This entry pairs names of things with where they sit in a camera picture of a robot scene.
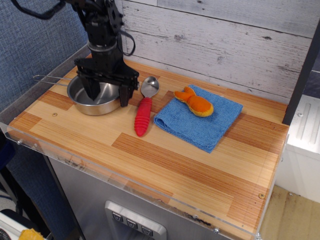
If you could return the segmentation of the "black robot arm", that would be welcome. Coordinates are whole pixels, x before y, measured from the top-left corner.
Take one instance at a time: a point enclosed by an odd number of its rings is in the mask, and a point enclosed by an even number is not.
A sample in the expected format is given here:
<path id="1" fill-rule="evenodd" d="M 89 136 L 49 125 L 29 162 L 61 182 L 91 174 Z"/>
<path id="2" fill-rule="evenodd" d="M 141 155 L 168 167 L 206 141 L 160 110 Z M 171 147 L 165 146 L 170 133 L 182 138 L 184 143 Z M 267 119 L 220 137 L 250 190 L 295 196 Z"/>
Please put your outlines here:
<path id="1" fill-rule="evenodd" d="M 124 62 L 123 15 L 113 0 L 69 0 L 87 33 L 90 58 L 75 60 L 77 75 L 88 97 L 95 100 L 100 83 L 118 86 L 120 105 L 126 107 L 139 88 L 139 73 Z"/>

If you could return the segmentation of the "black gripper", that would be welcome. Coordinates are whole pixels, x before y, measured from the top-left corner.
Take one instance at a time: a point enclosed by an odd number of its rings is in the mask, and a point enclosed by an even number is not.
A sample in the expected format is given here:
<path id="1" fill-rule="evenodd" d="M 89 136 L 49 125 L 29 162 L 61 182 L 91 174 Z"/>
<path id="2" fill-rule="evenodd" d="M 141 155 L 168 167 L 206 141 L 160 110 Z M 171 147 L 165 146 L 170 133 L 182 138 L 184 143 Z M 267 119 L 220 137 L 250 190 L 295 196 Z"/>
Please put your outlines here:
<path id="1" fill-rule="evenodd" d="M 121 107 L 128 106 L 134 90 L 139 88 L 139 73 L 125 63 L 118 47 L 104 52 L 92 50 L 90 57 L 77 58 L 74 63 L 82 86 L 93 101 L 101 92 L 99 82 L 119 86 Z"/>

